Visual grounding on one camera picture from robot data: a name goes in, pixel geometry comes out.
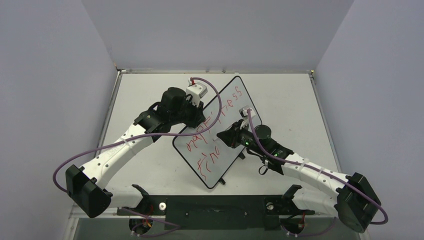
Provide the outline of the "white whiteboard with black frame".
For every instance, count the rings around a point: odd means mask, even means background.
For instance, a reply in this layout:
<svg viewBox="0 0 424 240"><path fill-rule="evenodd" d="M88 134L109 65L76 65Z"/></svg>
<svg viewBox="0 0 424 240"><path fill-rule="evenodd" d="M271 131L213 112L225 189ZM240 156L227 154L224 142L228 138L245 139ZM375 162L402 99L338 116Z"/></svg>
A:
<svg viewBox="0 0 424 240"><path fill-rule="evenodd" d="M262 119L243 82L236 76L219 92L221 99L214 97L204 106L205 121L197 128L185 127L176 136L172 145L208 189L213 189L224 176L243 146L230 148L217 137L233 123L243 117L241 109L251 108L254 112L254 126Z"/></svg>

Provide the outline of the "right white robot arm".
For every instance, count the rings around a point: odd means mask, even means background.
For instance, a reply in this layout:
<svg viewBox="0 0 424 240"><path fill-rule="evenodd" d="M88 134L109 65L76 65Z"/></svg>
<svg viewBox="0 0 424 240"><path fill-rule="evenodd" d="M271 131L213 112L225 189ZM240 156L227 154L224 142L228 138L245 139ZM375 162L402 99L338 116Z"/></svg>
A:
<svg viewBox="0 0 424 240"><path fill-rule="evenodd" d="M239 120L216 136L229 148L243 146L258 155L268 169L315 188L290 187L282 196L282 207L287 213L324 213L337 217L349 229L364 233L381 206L368 179L358 172L348 175L317 165L282 146L271 135L267 125L251 130Z"/></svg>

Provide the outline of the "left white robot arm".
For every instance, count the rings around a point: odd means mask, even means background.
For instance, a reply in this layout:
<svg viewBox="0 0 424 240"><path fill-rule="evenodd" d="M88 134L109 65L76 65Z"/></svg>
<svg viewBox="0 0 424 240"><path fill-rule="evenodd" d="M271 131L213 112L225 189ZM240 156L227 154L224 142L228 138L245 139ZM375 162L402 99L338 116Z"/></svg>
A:
<svg viewBox="0 0 424 240"><path fill-rule="evenodd" d="M114 143L81 167L70 166L65 172L67 194L90 218L108 208L128 207L136 215L149 209L148 193L139 185L109 186L113 176L134 156L169 133L172 126L198 127L206 118L201 98L207 87L195 83L182 90L170 87L159 102L143 111Z"/></svg>

